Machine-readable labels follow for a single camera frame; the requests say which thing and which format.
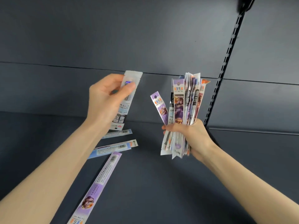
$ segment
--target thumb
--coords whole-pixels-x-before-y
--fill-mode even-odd
[[[130,95],[130,93],[133,92],[133,90],[136,88],[136,84],[134,82],[131,82],[123,87],[120,88],[120,90],[113,94],[113,99],[115,99],[116,102],[121,103],[127,96]]]
[[[171,132],[180,132],[185,135],[187,132],[188,126],[180,123],[172,123],[166,126],[167,131]]]

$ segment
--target hand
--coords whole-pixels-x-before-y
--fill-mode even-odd
[[[120,103],[135,89],[131,82],[120,89],[123,75],[110,74],[89,88],[89,106],[86,124],[98,126],[100,134],[108,132]]]
[[[197,119],[195,123],[190,126],[173,123],[168,124],[167,126],[162,126],[162,129],[182,133],[186,137],[189,145],[192,147],[192,155],[203,163],[205,159],[210,157],[213,150],[219,148],[210,138],[200,119]]]

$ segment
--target bundle of pen refill packets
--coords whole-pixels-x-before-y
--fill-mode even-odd
[[[172,79],[169,112],[159,92],[152,94],[152,101],[163,123],[165,125],[171,123],[192,125],[197,118],[204,90],[209,82],[206,79],[201,79],[200,73],[194,75],[186,73],[185,77],[180,76],[179,79]],[[183,158],[184,155],[189,155],[189,153],[190,146],[181,133],[165,132],[161,155]]]

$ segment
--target forearm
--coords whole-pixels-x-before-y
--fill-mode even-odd
[[[96,126],[80,126],[0,202],[2,223],[50,223],[103,134]]]
[[[204,159],[251,217],[258,223],[299,223],[299,205],[254,175],[218,147]]]

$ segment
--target purple pen refill packet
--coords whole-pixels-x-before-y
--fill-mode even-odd
[[[168,124],[168,111],[167,111],[167,108],[166,108],[166,105],[163,101],[163,99],[161,98],[159,92],[155,92],[153,93],[151,96],[152,98],[152,101],[154,102],[160,116],[161,116],[161,119],[163,120],[163,123],[165,125]]]
[[[67,222],[68,224],[85,224],[120,157],[121,153],[119,152],[113,152],[110,155],[94,183],[89,188],[83,200]]]

